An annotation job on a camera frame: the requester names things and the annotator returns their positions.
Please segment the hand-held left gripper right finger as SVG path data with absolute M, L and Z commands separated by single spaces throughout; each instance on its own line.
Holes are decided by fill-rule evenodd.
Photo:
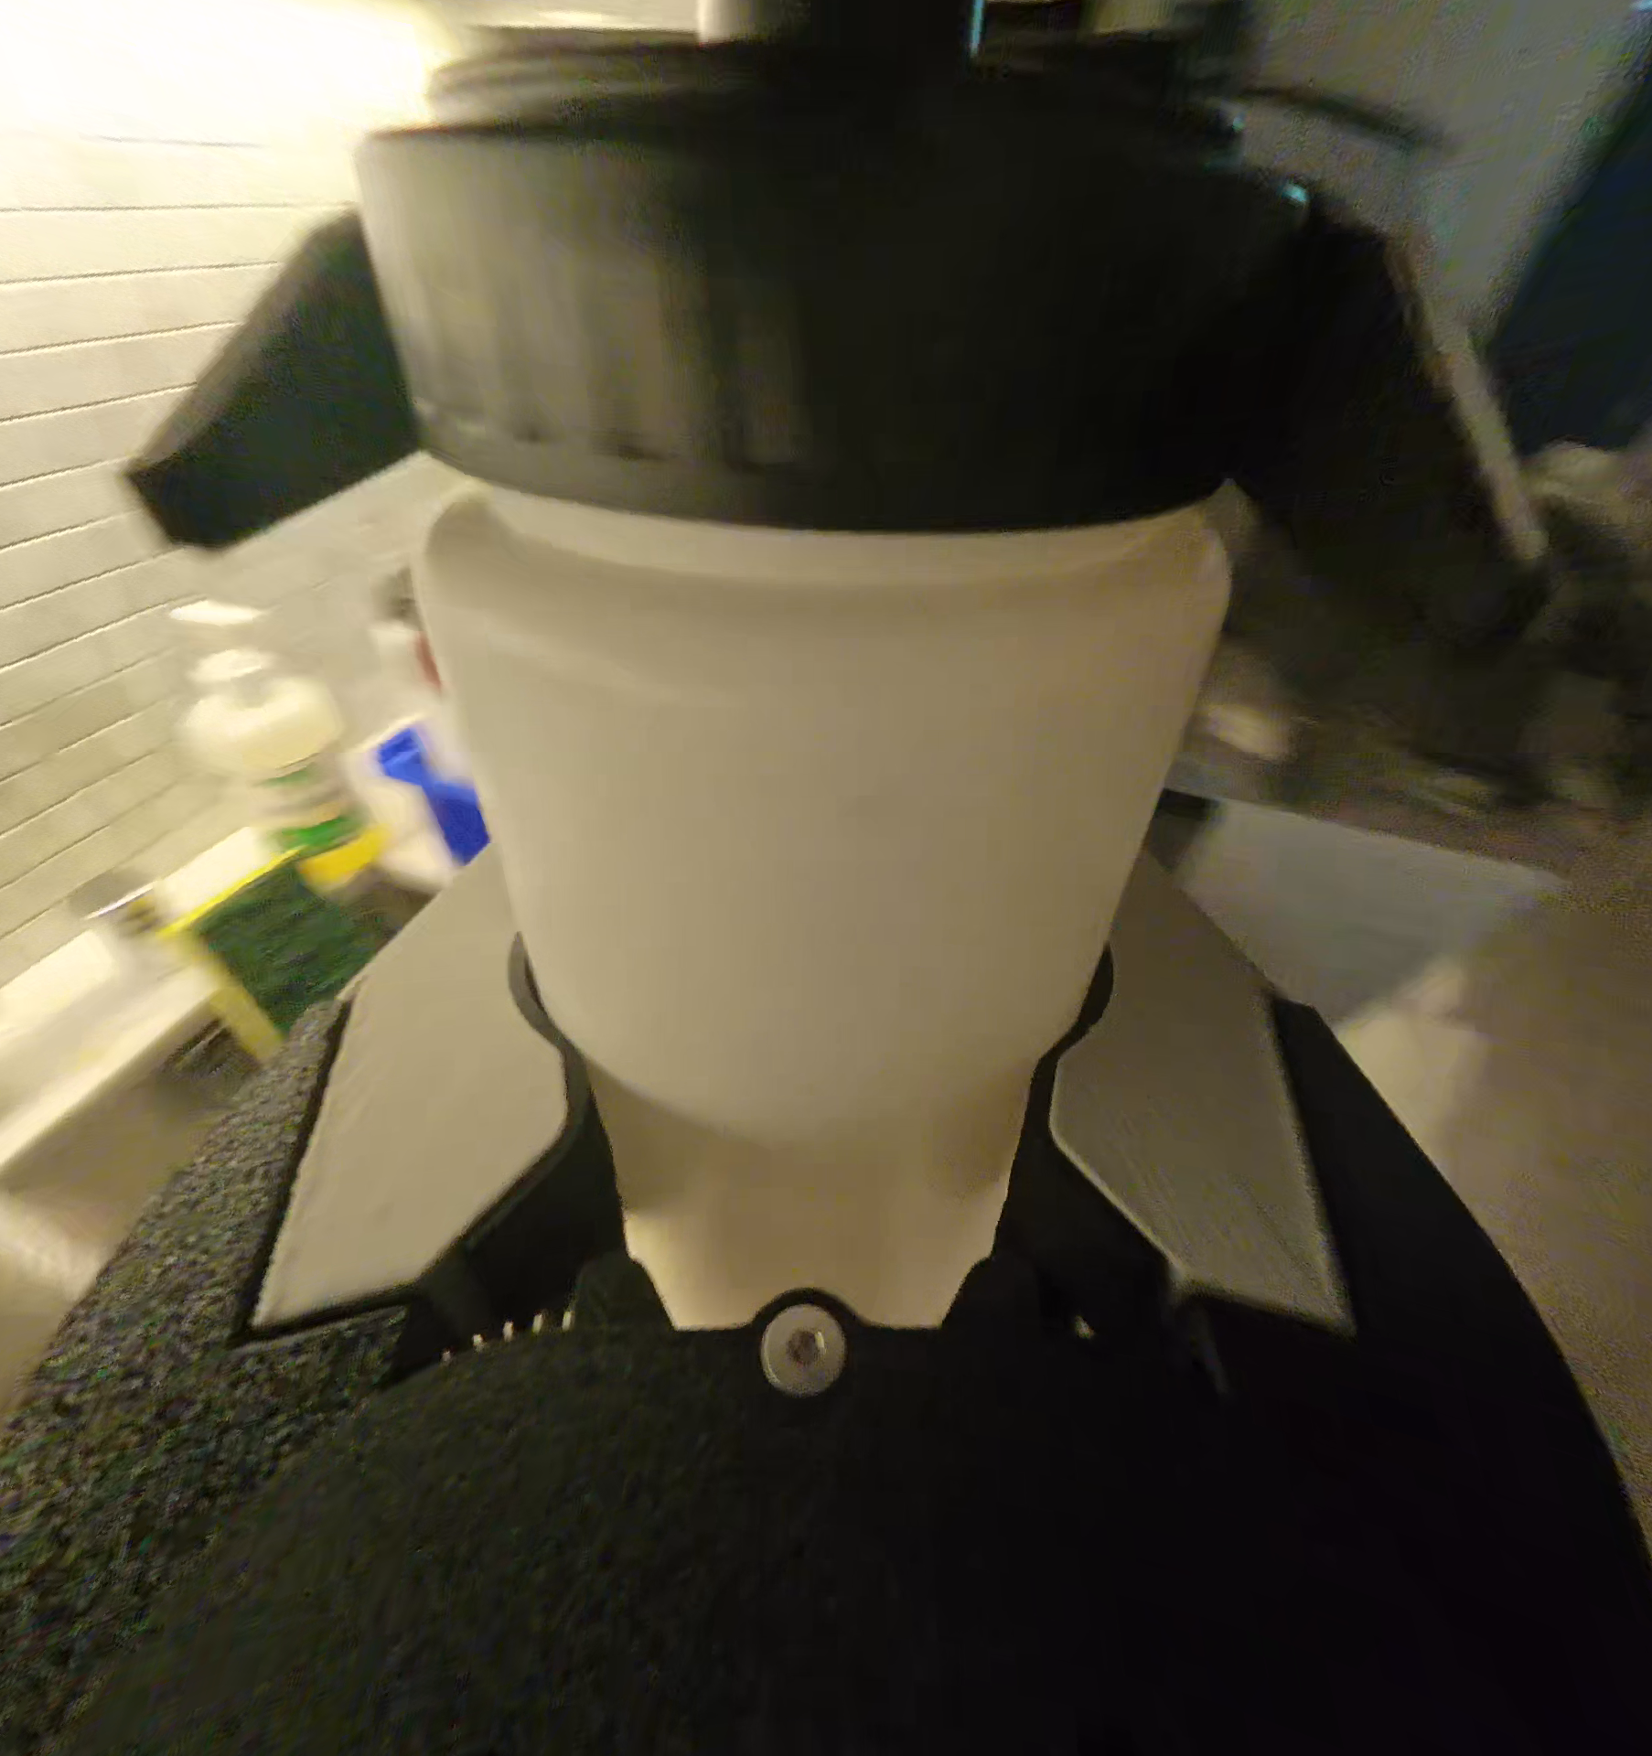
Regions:
M 1056 1065 L 1054 1145 L 1155 1247 L 1174 1291 L 1353 1335 L 1275 991 L 1145 852 L 1105 951 L 1109 996 Z

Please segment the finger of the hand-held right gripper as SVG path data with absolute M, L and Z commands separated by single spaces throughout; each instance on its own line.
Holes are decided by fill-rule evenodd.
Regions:
M 222 551 L 422 447 L 355 209 L 317 224 L 125 479 L 171 545 Z
M 1227 365 L 1227 473 L 1316 580 L 1541 578 L 1495 399 L 1393 237 L 1309 205 Z

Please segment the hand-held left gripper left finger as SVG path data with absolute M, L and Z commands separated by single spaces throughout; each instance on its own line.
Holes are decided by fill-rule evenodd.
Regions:
M 344 998 L 247 1327 L 365 1312 L 494 1337 L 622 1246 L 589 1076 L 544 1013 L 487 850 Z

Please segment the white plastic bottle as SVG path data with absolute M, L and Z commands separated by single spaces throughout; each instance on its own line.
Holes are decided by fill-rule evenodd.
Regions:
M 1204 507 L 846 536 L 468 488 L 416 591 L 669 1320 L 938 1324 L 1225 618 Z

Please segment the black bottle cap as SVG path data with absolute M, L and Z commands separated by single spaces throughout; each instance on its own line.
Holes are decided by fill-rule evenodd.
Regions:
M 1313 220 L 1090 47 L 951 13 L 532 37 L 365 138 L 359 220 L 424 450 L 728 525 L 987 534 L 1237 473 Z

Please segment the yellow green scrub sponge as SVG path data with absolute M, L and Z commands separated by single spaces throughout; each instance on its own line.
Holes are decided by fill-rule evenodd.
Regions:
M 376 909 L 380 829 L 323 852 L 291 850 L 155 930 L 207 985 L 216 1021 L 256 1065 L 310 1010 L 342 994 L 390 943 Z

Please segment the white soap bottle green label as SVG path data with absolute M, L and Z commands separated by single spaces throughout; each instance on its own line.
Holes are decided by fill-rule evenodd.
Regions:
M 190 682 L 180 736 L 270 846 L 312 856 L 363 835 L 367 816 L 338 759 L 344 719 L 325 682 L 258 646 L 199 656 Z

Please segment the blue plastic bin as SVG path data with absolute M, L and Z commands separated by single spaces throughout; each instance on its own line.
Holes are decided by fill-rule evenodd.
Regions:
M 479 795 L 471 779 L 435 745 L 430 728 L 411 720 L 378 736 L 372 760 L 380 778 L 407 785 L 420 797 L 450 861 L 470 865 L 490 842 Z

